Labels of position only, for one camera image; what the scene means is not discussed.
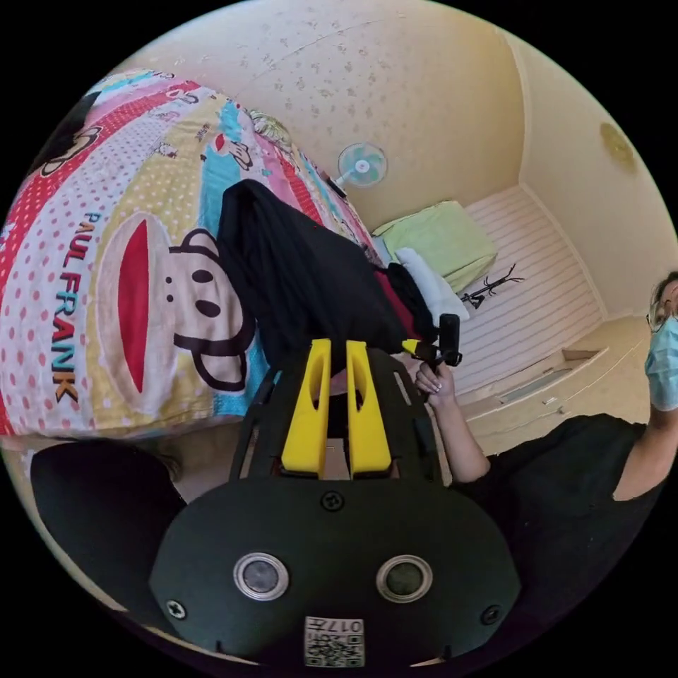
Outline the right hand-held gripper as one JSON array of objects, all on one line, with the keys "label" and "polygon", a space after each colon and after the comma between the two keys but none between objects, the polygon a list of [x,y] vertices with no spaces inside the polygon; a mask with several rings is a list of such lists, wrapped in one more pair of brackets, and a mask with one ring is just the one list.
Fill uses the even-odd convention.
[{"label": "right hand-held gripper", "polygon": [[407,339],[402,342],[403,351],[426,364],[433,372],[437,371],[443,355],[436,345],[420,342],[416,339]]}]

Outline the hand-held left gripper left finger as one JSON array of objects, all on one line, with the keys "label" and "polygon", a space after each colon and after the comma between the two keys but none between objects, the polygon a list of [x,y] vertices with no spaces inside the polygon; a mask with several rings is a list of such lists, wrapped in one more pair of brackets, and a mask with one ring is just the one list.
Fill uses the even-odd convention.
[{"label": "hand-held left gripper left finger", "polygon": [[303,363],[281,464],[285,472],[323,472],[331,382],[331,341],[315,339]]}]

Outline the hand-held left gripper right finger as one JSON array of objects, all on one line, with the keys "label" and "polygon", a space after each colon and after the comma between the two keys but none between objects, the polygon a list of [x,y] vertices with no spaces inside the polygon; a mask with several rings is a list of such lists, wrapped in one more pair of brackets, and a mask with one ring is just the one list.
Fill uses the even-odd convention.
[{"label": "hand-held left gripper right finger", "polygon": [[386,475],[392,457],[367,345],[346,342],[347,440],[352,475]]}]

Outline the person's right hand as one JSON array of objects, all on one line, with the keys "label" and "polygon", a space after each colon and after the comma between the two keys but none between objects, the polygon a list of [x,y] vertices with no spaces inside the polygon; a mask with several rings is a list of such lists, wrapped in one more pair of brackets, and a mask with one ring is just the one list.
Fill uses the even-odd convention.
[{"label": "person's right hand", "polygon": [[434,410],[458,406],[453,372],[444,362],[435,369],[421,362],[415,375],[415,386]]}]

